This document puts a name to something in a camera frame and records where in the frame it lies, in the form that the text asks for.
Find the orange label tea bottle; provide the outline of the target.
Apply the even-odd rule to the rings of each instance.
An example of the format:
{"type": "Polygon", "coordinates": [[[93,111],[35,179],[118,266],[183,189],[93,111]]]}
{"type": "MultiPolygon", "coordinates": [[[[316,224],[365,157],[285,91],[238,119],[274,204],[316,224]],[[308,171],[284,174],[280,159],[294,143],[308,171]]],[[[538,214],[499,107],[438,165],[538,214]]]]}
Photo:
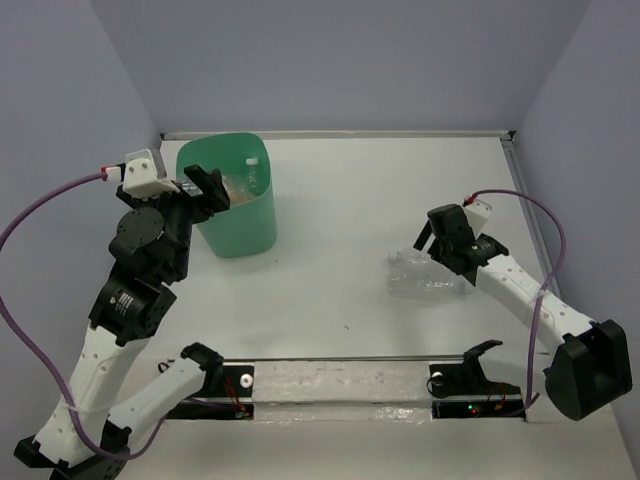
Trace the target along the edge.
{"type": "Polygon", "coordinates": [[[253,199],[253,194],[249,191],[248,185],[242,177],[223,175],[222,182],[231,206],[245,204],[253,199]]]}

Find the clear bottle blue label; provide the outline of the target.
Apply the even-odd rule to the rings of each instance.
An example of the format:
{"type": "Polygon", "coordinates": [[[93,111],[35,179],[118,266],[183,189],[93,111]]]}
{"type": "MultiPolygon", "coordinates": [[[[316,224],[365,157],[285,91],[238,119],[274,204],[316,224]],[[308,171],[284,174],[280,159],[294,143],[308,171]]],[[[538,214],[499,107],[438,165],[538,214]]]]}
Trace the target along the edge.
{"type": "Polygon", "coordinates": [[[258,197],[261,193],[259,159],[256,157],[247,158],[245,163],[247,166],[247,188],[253,196],[258,197]]]}

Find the clear bottle blue-orange label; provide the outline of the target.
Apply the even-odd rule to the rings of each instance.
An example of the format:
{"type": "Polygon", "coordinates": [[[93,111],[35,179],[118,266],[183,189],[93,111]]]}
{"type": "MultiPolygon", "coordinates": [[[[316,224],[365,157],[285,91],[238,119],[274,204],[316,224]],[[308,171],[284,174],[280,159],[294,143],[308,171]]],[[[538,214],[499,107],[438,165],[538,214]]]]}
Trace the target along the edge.
{"type": "Polygon", "coordinates": [[[177,182],[176,185],[191,197],[196,197],[202,194],[201,189],[190,181],[177,182]]]}

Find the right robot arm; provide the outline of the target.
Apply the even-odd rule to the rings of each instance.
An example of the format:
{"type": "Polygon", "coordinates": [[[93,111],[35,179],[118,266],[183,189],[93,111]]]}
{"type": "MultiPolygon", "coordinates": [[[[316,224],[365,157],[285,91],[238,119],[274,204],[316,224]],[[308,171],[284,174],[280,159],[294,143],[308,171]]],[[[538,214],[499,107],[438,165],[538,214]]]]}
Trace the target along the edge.
{"type": "Polygon", "coordinates": [[[535,353],[527,354],[524,404],[544,395],[578,421],[629,393],[624,329],[575,310],[537,282],[504,245],[483,233],[490,213],[482,202],[432,209],[413,247],[505,307],[528,328],[531,346],[544,346],[551,360],[540,368],[535,353]]]}

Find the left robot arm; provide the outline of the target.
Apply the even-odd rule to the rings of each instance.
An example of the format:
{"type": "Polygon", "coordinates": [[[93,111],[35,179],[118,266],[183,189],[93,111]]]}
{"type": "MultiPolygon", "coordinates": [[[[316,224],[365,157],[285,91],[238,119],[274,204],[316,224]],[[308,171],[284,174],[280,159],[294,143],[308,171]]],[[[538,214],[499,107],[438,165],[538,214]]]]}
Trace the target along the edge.
{"type": "Polygon", "coordinates": [[[124,164],[97,173],[117,184],[117,196],[128,206],[109,245],[115,262],[90,311],[71,377],[64,379],[49,357],[41,357],[61,397],[46,424],[14,451],[24,465],[49,469],[55,479],[116,477],[149,449],[172,409],[221,383],[222,356],[193,343],[135,396],[117,399],[175,302],[172,285],[187,276],[193,227],[230,206],[219,170],[189,166],[182,182],[153,174],[149,195],[130,187],[133,173],[124,164]]]}

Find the green plastic bin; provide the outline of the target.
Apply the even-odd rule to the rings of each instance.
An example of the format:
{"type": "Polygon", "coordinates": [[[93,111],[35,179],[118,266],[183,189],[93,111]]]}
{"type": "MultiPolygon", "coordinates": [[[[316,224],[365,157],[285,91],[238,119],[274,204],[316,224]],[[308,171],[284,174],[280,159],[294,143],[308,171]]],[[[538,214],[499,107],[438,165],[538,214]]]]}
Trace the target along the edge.
{"type": "Polygon", "coordinates": [[[213,253],[220,258],[254,255],[269,250],[277,238],[275,204],[269,154],[253,133],[227,133],[193,140],[178,152],[176,176],[186,167],[199,165],[205,171],[219,169],[246,181],[247,158],[259,159],[261,193],[245,204],[215,214],[198,228],[213,253]]]}

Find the clear crushed bottle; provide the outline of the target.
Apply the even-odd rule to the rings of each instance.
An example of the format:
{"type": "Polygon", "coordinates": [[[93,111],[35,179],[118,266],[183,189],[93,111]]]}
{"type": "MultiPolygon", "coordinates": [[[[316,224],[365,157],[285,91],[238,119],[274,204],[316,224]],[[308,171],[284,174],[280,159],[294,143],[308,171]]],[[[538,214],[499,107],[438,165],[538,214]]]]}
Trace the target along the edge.
{"type": "Polygon", "coordinates": [[[386,286],[392,296],[419,301],[448,301],[464,298],[471,288],[466,281],[444,269],[390,270],[386,286]]]}

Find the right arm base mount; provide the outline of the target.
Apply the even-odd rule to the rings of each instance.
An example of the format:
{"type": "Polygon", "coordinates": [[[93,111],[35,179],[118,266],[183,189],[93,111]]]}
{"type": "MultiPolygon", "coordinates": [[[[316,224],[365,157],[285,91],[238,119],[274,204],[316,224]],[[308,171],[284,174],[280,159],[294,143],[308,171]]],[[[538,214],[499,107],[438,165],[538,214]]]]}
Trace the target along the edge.
{"type": "Polygon", "coordinates": [[[431,396],[434,419],[526,419],[521,388],[486,376],[488,368],[482,360],[486,352],[503,344],[500,340],[486,340],[469,348],[457,362],[432,363],[426,390],[431,396]]]}

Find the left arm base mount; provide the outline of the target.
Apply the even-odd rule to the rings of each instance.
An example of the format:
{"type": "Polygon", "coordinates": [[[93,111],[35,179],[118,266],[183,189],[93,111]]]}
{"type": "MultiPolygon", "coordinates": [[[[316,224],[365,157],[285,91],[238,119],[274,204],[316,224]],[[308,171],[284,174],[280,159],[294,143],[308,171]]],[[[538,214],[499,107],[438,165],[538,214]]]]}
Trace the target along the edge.
{"type": "Polygon", "coordinates": [[[207,378],[195,394],[181,401],[167,415],[168,420],[252,420],[255,366],[247,362],[226,362],[223,373],[207,378]]]}

